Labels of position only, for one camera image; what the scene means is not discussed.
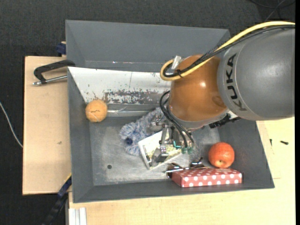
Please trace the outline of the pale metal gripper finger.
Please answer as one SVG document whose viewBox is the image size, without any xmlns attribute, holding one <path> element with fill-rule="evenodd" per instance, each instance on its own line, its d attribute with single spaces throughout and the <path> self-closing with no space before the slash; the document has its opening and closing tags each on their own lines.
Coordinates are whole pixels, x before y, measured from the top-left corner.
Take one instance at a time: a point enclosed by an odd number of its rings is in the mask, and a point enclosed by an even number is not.
<svg viewBox="0 0 300 225">
<path fill-rule="evenodd" d="M 151 158 L 151 166 L 152 167 L 158 166 L 158 164 L 160 163 L 160 161 L 159 161 L 160 157 L 161 157 L 160 152 L 159 153 L 154 153 L 152 155 L 152 158 Z"/>
<path fill-rule="evenodd" d="M 166 158 L 169 156 L 169 154 L 165 146 L 160 146 L 159 149 L 160 149 L 159 162 L 164 162 Z"/>
</svg>

